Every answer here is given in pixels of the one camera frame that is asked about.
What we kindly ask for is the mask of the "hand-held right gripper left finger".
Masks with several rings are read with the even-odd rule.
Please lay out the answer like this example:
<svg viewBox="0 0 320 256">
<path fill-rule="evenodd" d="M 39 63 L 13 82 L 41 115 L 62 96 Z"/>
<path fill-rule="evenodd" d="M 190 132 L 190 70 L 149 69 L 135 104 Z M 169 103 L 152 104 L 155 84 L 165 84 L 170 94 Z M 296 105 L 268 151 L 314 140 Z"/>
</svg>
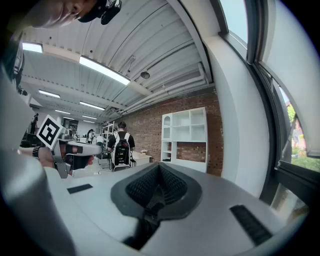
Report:
<svg viewBox="0 0 320 256">
<path fill-rule="evenodd" d="M 161 242 L 152 237 L 141 249 L 124 242 L 138 230 L 139 220 L 123 215 L 113 203 L 112 187 L 140 171 L 157 164 L 149 163 L 105 175 L 60 178 L 55 169 L 45 168 L 51 202 L 55 206 L 62 232 L 54 235 L 55 256 L 161 256 Z"/>
</svg>

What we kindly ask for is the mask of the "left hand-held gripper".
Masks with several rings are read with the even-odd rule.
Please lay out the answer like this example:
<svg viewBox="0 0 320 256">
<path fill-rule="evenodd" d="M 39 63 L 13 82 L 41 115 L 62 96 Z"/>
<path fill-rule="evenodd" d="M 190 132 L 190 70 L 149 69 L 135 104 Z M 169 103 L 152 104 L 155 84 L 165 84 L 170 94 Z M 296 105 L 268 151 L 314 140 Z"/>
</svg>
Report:
<svg viewBox="0 0 320 256">
<path fill-rule="evenodd" d="M 66 145 L 65 155 L 95 156 L 103 151 L 99 145 L 83 143 L 81 146 L 80 143 L 73 140 L 72 131 L 58 124 L 50 115 L 45 117 L 36 136 L 50 149 L 55 168 L 62 179 L 68 177 L 72 167 L 63 160 L 60 145 Z"/>
</svg>

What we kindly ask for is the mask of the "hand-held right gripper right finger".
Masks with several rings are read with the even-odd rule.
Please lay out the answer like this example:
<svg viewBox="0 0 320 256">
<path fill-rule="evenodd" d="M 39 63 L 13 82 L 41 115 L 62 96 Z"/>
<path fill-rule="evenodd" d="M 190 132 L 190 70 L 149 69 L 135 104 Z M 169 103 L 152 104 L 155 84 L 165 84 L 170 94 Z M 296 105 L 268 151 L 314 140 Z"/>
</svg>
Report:
<svg viewBox="0 0 320 256">
<path fill-rule="evenodd" d="M 208 173 L 177 166 L 202 188 L 197 207 L 185 218 L 161 222 L 142 247 L 147 256 L 274 256 L 301 227 L 306 215 L 286 222 L 269 205 L 233 182 Z M 231 212 L 243 205 L 271 233 L 255 245 Z"/>
</svg>

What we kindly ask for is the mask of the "person's left hand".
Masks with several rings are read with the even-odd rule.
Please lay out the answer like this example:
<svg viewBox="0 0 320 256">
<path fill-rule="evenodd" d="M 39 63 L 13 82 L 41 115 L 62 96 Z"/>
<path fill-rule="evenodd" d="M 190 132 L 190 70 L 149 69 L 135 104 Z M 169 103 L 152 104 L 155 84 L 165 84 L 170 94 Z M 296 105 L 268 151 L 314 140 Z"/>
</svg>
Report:
<svg viewBox="0 0 320 256">
<path fill-rule="evenodd" d="M 62 145 L 60 147 L 60 155 L 62 159 L 65 158 L 67 153 L 77 153 L 77 146 Z M 52 152 L 48 147 L 41 147 L 38 151 L 38 158 L 43 167 L 55 168 L 55 160 L 53 158 Z"/>
</svg>

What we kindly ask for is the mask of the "white metal shelf rack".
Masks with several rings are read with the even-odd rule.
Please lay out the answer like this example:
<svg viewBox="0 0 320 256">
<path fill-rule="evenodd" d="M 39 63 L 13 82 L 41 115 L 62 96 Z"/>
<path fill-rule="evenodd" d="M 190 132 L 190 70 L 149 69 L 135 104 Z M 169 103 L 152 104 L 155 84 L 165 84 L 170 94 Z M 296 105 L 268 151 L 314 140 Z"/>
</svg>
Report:
<svg viewBox="0 0 320 256">
<path fill-rule="evenodd" d="M 118 124 L 113 122 L 103 122 L 101 128 L 101 136 L 103 137 L 103 148 L 107 150 L 110 136 L 118 130 Z"/>
</svg>

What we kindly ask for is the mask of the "white and black backpack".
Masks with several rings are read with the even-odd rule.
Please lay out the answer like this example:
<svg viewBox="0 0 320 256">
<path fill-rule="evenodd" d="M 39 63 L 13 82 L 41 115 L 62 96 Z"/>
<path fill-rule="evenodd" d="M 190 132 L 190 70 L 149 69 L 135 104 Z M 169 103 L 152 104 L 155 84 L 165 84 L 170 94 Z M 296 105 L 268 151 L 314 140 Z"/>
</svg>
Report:
<svg viewBox="0 0 320 256">
<path fill-rule="evenodd" d="M 120 138 L 119 133 L 115 132 L 115 144 L 113 148 L 112 163 L 113 170 L 116 168 L 131 167 L 131 148 L 129 144 L 130 134 L 125 133 L 124 138 Z"/>
</svg>

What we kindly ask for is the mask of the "small white cabinet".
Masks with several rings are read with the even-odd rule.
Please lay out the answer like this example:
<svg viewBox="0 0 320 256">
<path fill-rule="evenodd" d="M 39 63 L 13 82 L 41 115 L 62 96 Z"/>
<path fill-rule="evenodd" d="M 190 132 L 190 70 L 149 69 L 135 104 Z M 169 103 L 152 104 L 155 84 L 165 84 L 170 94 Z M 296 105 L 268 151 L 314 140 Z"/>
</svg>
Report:
<svg viewBox="0 0 320 256">
<path fill-rule="evenodd" d="M 133 167 L 141 166 L 152 162 L 151 156 L 137 151 L 132 151 L 132 159 L 133 161 L 131 163 Z"/>
</svg>

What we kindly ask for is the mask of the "white desk with shelf hutch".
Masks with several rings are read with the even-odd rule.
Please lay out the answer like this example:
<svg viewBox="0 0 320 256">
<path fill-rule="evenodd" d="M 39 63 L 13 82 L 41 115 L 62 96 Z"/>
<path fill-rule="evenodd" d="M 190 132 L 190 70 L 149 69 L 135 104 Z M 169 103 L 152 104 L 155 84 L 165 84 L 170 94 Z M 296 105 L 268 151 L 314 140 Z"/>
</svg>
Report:
<svg viewBox="0 0 320 256">
<path fill-rule="evenodd" d="M 204 147 L 203 160 L 181 159 L 178 157 L 178 143 L 189 143 L 193 149 Z M 209 142 L 207 113 L 204 107 L 164 114 L 161 126 L 161 162 L 207 172 Z"/>
</svg>

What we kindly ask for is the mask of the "ceiling light panels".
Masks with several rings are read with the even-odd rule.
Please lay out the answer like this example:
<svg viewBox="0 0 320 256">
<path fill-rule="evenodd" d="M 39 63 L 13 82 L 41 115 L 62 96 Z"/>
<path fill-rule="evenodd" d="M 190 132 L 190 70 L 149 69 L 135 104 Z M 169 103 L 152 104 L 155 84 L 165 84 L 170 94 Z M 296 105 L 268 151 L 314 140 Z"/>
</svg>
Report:
<svg viewBox="0 0 320 256">
<path fill-rule="evenodd" d="M 117 100 L 129 79 L 79 53 L 25 42 L 21 87 L 41 106 L 87 123 L 113 121 L 126 104 Z"/>
</svg>

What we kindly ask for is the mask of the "white ceiling pipes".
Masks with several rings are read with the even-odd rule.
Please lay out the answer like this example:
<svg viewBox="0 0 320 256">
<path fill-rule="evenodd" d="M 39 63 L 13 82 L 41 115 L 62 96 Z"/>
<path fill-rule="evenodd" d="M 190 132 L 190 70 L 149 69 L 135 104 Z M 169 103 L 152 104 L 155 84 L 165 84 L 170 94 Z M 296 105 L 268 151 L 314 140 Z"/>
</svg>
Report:
<svg viewBox="0 0 320 256">
<path fill-rule="evenodd" d="M 208 80 L 208 78 L 205 78 L 204 75 L 194 77 L 182 82 L 179 82 L 177 84 L 174 84 L 172 86 L 166 87 L 165 89 L 162 89 L 160 91 L 157 91 L 155 93 L 152 93 L 151 95 L 141 99 L 140 101 L 130 105 L 129 107 L 119 111 L 119 114 L 125 115 L 130 112 L 133 112 L 134 110 L 137 110 L 139 108 L 142 108 L 144 105 L 157 101 L 162 100 L 169 95 L 174 95 L 180 92 L 184 92 L 190 89 L 194 89 L 197 86 L 212 86 L 214 83 Z"/>
</svg>

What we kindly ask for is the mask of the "black window frame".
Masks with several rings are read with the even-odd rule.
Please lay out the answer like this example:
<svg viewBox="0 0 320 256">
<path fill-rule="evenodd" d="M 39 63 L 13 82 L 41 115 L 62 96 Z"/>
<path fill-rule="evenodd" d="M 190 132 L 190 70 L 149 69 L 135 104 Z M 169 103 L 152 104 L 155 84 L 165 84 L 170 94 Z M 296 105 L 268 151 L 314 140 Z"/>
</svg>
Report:
<svg viewBox="0 0 320 256">
<path fill-rule="evenodd" d="M 205 41 L 223 131 L 221 176 L 270 206 L 307 206 L 320 172 L 292 163 L 294 131 L 320 158 L 320 57 L 280 0 L 210 0 L 216 35 Z"/>
</svg>

